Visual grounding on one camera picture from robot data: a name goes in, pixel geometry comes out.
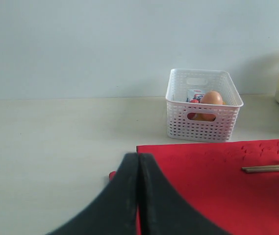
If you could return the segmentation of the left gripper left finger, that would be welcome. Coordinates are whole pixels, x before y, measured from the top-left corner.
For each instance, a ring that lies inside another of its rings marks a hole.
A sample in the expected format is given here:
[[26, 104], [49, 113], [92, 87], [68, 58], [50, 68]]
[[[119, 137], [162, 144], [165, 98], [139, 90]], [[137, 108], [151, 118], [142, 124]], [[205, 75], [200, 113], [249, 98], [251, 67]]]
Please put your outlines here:
[[139, 159], [125, 154], [113, 179], [80, 213], [50, 235], [135, 235]]

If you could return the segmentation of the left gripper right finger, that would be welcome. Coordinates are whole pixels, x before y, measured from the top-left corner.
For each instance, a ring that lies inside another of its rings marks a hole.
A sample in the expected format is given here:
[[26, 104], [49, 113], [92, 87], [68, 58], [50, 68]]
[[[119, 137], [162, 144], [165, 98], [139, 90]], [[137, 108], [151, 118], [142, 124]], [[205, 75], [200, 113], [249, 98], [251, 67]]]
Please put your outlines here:
[[137, 185], [143, 235], [228, 235], [174, 189], [153, 155], [139, 154]]

